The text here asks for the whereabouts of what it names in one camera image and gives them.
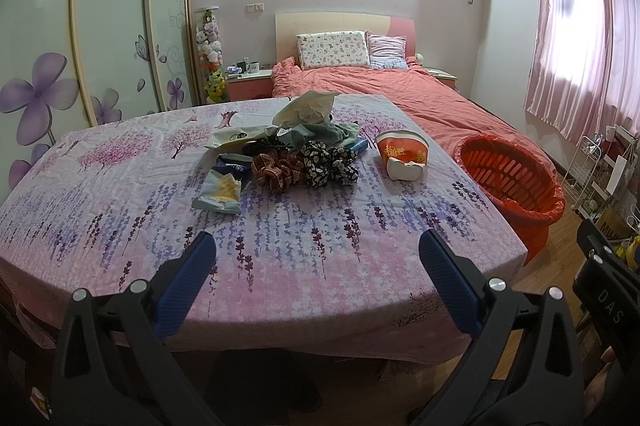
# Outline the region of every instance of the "headboard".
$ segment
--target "headboard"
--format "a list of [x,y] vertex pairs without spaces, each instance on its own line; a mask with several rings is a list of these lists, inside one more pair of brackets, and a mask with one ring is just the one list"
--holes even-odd
[[415,55],[413,20],[346,12],[290,12],[276,14],[276,59],[280,62],[294,56],[298,61],[298,34],[341,30],[370,30],[380,36],[405,36],[406,55]]

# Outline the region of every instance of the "red trash can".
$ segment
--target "red trash can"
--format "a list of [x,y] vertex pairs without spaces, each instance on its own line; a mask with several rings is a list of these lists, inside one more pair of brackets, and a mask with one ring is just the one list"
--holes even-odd
[[462,139],[453,158],[527,247],[527,265],[545,247],[549,226],[564,213],[564,193],[555,173],[526,148],[493,135]]

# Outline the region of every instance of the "curtain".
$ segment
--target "curtain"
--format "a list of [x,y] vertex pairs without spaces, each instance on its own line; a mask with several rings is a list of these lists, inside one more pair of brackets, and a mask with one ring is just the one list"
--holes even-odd
[[640,0],[540,0],[525,109],[576,143],[640,130]]

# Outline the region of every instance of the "pillow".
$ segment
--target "pillow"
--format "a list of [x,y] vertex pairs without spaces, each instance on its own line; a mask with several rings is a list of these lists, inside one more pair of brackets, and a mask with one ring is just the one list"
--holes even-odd
[[302,70],[326,66],[369,68],[369,53],[364,32],[356,30],[299,34],[298,54]]
[[409,69],[404,59],[404,48],[406,46],[406,38],[404,36],[395,38],[377,36],[367,30],[365,37],[367,38],[371,68]]

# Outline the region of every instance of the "metal screw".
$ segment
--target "metal screw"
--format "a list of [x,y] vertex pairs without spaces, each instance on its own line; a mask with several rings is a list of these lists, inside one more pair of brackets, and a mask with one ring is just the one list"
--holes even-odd
[[146,285],[145,280],[135,280],[131,285],[129,285],[129,290],[133,292],[133,294],[140,294],[141,292],[146,291]]
[[85,289],[78,289],[77,291],[74,292],[72,298],[74,299],[74,301],[82,301],[86,298],[86,290]]
[[550,287],[549,288],[549,296],[551,296],[554,300],[562,299],[562,289],[559,287]]
[[507,288],[507,284],[500,278],[491,278],[489,280],[489,287],[491,287],[494,291],[502,292]]

